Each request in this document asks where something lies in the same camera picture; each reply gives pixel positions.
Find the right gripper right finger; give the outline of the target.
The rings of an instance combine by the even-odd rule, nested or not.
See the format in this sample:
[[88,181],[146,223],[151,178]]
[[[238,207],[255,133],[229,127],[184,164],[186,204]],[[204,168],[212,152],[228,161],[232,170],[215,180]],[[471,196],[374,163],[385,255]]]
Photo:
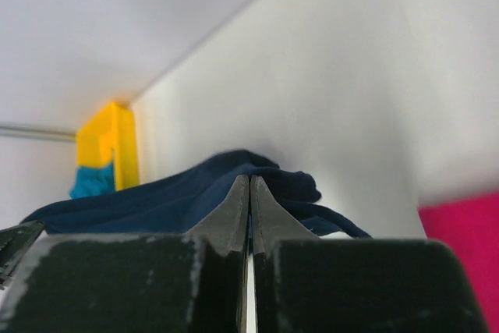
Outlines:
[[485,332],[451,249],[418,239],[321,239],[252,178],[259,332]]

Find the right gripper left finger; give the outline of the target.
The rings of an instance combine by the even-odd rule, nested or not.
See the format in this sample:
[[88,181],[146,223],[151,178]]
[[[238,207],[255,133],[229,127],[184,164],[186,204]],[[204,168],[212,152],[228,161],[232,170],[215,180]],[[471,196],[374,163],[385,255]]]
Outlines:
[[243,332],[250,183],[183,235],[36,242],[1,306],[4,332]]

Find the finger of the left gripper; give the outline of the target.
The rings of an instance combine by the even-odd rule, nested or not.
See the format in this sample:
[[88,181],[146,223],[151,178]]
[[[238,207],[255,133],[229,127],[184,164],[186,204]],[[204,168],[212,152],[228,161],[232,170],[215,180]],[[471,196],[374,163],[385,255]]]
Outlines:
[[44,228],[45,225],[41,221],[28,221],[1,230],[1,290],[9,286],[23,255],[31,248]]

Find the navy blue t-shirt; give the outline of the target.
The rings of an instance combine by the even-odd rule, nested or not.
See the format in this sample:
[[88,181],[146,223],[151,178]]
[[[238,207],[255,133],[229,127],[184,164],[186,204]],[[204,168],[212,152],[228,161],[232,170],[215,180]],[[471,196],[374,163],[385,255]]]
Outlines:
[[49,235],[183,233],[225,199],[239,175],[262,177],[274,199],[317,236],[338,231],[352,238],[368,235],[345,216],[319,205],[321,194],[312,175],[287,172],[246,150],[216,154],[184,172],[148,184],[49,204],[24,220],[44,223]]

